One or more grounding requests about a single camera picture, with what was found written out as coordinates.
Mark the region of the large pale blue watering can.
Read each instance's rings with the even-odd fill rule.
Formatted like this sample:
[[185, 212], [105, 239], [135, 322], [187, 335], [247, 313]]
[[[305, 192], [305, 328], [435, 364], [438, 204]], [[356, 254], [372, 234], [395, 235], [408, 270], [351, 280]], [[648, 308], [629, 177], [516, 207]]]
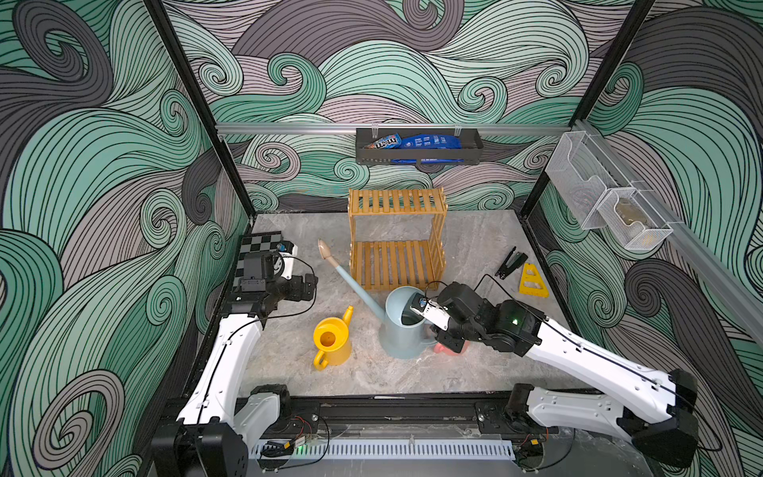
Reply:
[[411, 309], [417, 298], [423, 298], [422, 290], [407, 285], [398, 287], [389, 293], [385, 306], [381, 306], [341, 266], [323, 240], [318, 240], [318, 248], [321, 258], [339, 273], [380, 320], [379, 342], [389, 357], [400, 360], [415, 359], [435, 344], [435, 339], [423, 318]]

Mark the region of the small yellow watering can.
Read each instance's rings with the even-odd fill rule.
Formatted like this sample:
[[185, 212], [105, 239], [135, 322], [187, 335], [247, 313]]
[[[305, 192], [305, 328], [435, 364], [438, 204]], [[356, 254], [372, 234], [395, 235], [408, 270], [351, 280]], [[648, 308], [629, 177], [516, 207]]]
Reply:
[[354, 315], [353, 306], [349, 306], [342, 317], [329, 317], [322, 320], [314, 329], [313, 341], [317, 353], [313, 367], [322, 371], [329, 366], [341, 366], [352, 355], [349, 325]]

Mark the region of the wooden slatted two-tier shelf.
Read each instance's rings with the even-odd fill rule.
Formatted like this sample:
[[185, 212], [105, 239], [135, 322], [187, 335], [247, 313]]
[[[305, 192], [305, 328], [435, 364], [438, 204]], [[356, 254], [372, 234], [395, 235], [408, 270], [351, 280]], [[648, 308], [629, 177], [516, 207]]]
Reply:
[[348, 197], [351, 274], [367, 291], [441, 280], [448, 204], [437, 189], [358, 190]]

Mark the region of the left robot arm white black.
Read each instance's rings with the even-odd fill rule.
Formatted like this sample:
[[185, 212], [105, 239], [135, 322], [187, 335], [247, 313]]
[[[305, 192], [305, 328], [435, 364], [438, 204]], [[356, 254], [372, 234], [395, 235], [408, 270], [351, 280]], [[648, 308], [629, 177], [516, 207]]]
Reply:
[[238, 392], [250, 355], [282, 301], [315, 302], [313, 270], [296, 275], [297, 246], [247, 252], [236, 266], [204, 370], [178, 415], [159, 425], [151, 442], [160, 476], [244, 476], [260, 437], [286, 407], [281, 389], [256, 392], [241, 405]]

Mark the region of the small pink watering can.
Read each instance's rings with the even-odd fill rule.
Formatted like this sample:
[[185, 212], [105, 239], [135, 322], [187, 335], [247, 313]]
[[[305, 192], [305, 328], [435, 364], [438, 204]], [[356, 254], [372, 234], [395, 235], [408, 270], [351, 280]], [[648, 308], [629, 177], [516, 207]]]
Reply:
[[435, 354], [445, 354], [447, 356], [457, 356], [457, 353], [453, 352], [443, 344], [436, 342], [433, 346], [433, 352]]

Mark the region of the yellow triangular plastic stand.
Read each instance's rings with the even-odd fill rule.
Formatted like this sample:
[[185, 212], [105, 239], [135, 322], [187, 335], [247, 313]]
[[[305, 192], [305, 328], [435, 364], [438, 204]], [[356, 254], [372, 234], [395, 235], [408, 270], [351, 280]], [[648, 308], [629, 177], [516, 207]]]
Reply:
[[522, 295], [539, 298], [550, 296], [548, 287], [534, 264], [523, 264], [519, 292]]

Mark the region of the blue snack packet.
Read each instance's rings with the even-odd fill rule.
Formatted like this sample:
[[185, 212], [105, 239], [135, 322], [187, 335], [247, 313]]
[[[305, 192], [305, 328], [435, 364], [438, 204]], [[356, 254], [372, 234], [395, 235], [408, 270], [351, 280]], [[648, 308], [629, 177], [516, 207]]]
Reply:
[[[401, 138], [398, 134], [393, 136], [392, 149], [401, 150], [460, 150], [462, 149], [461, 140], [453, 135], [442, 134], [420, 134]], [[437, 158], [398, 158], [393, 159], [393, 164], [414, 164], [417, 162], [442, 162], [443, 159]]]

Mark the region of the m&m candy packet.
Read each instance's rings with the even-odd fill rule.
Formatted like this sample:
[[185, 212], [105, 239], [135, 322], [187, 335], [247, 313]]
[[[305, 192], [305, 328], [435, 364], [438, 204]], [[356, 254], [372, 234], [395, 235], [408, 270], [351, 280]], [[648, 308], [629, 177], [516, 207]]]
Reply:
[[366, 145], [365, 149], [395, 149], [400, 146], [401, 137], [398, 134], [391, 134]]

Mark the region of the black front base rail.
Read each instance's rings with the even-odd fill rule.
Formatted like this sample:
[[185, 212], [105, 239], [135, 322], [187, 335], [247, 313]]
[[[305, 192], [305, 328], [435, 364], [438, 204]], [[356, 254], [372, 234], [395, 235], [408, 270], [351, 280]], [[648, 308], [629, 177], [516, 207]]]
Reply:
[[301, 429], [318, 429], [325, 419], [331, 429], [348, 429], [351, 425], [476, 425], [482, 433], [524, 436], [545, 429], [564, 427], [562, 419], [542, 417], [542, 411], [559, 411], [560, 417], [572, 417], [562, 408], [564, 399], [592, 403], [603, 419], [578, 423], [579, 429], [625, 436], [635, 427], [635, 413], [620, 403], [591, 390], [546, 390], [542, 403], [533, 411], [530, 400], [536, 388], [518, 384], [509, 392], [416, 394], [394, 396], [292, 397], [287, 387], [267, 385], [255, 388], [253, 397], [276, 397], [280, 415], [264, 435], [292, 435]]

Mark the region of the black wall basket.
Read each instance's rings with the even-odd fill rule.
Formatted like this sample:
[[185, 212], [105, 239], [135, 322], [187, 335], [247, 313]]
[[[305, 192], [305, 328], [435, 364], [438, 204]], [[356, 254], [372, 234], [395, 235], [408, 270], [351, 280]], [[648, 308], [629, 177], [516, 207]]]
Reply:
[[[401, 150], [401, 149], [365, 149], [365, 146], [375, 140], [391, 134], [401, 138], [420, 134], [442, 134], [458, 137], [462, 143], [460, 150]], [[484, 151], [484, 143], [477, 129], [464, 129], [456, 133], [453, 129], [382, 129], [372, 133], [371, 129], [357, 129], [355, 134], [356, 160], [363, 165], [476, 165], [480, 162]], [[398, 158], [437, 158], [442, 162], [417, 162], [414, 164], [393, 164]]]

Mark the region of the clear plastic wall bin large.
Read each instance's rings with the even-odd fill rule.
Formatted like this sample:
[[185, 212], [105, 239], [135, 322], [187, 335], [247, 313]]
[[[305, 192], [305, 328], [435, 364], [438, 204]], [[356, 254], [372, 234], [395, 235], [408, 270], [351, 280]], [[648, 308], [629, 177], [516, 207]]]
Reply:
[[579, 130], [560, 137], [552, 158], [546, 165], [546, 175], [564, 200], [572, 216], [584, 230], [597, 230], [606, 226], [598, 206], [616, 180], [605, 168], [606, 154], [595, 138]]

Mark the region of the clear plastic wall bin small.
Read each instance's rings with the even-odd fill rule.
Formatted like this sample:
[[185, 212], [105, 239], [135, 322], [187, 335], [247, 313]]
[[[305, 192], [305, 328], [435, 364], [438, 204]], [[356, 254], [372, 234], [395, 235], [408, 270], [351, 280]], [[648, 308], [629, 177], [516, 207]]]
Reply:
[[625, 250], [651, 252], [673, 234], [673, 229], [649, 206], [637, 189], [613, 188], [600, 200], [597, 212]]

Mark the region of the aluminium wall rail back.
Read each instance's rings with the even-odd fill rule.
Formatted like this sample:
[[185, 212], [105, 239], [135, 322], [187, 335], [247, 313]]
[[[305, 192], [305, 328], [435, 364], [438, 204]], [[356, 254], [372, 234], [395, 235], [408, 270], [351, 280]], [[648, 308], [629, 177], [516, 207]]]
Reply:
[[337, 122], [219, 122], [218, 134], [307, 134], [307, 135], [347, 135], [357, 129], [371, 129], [379, 133], [382, 129], [453, 129], [456, 133], [464, 129], [477, 129], [488, 136], [558, 136], [571, 131], [570, 126], [541, 124], [431, 124], [431, 123], [337, 123]]

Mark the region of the aluminium wall rail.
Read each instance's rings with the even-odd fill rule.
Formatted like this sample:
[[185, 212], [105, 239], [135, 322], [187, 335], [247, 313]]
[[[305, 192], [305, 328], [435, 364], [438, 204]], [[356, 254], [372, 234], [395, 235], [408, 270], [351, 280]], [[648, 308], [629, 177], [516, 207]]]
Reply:
[[604, 165], [616, 170], [615, 176], [633, 185], [646, 202], [646, 208], [673, 230], [668, 240], [691, 265], [697, 276], [724, 309], [736, 318], [745, 332], [762, 346], [762, 302], [724, 266], [691, 229], [680, 222], [672, 210], [642, 177], [617, 155], [605, 137], [587, 120], [577, 120], [574, 130], [585, 131], [605, 155]]
[[488, 136], [558, 136], [571, 131], [570, 126], [541, 124], [431, 124], [431, 123], [337, 123], [337, 122], [219, 122], [218, 134], [307, 134], [307, 135], [347, 135], [357, 129], [371, 129], [379, 133], [382, 129], [453, 129], [456, 133], [464, 129], [477, 129]]

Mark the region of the aluminium wall rail right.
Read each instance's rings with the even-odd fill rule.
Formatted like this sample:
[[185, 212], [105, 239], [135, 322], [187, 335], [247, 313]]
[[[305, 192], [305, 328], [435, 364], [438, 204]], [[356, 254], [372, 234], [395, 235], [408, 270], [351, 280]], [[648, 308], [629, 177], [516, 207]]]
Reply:
[[604, 165], [616, 170], [615, 176], [633, 185], [646, 202], [646, 208], [673, 230], [668, 240], [691, 265], [697, 276], [724, 309], [736, 318], [745, 332], [762, 346], [762, 302], [724, 266], [691, 229], [680, 222], [672, 210], [642, 177], [617, 155], [605, 137], [587, 120], [577, 120], [574, 130], [585, 131], [605, 155]]

